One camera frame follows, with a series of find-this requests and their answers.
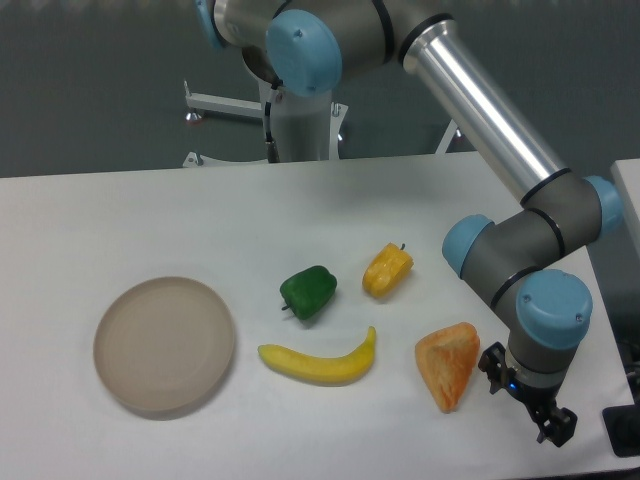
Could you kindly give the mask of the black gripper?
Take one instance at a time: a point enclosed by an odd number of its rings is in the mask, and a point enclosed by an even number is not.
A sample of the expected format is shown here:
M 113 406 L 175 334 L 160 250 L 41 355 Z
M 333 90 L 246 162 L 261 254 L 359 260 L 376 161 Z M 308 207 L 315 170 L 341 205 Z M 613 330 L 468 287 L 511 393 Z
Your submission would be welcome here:
M 568 408 L 556 403 L 556 375 L 535 372 L 505 360 L 504 346 L 496 342 L 480 356 L 478 368 L 490 383 L 489 392 L 505 389 L 514 399 L 526 406 L 532 421 L 538 426 L 537 442 L 549 441 L 564 446 L 574 436 L 578 417 Z

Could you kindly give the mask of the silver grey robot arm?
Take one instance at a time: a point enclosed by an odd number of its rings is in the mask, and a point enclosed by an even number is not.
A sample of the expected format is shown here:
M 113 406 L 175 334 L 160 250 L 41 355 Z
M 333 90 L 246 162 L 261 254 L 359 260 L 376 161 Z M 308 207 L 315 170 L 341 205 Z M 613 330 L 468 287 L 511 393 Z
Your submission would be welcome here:
M 616 188 L 566 167 L 461 42 L 453 17 L 431 1 L 198 1 L 204 36 L 239 48 L 268 86 L 261 120 L 270 162 L 326 160 L 329 111 L 346 78 L 397 61 L 418 77 L 521 205 L 494 223 L 455 224 L 443 255 L 507 326 L 479 367 L 493 391 L 522 403 L 540 441 L 564 445 L 576 415 L 556 395 L 589 326 L 589 290 L 556 261 L 615 229 Z

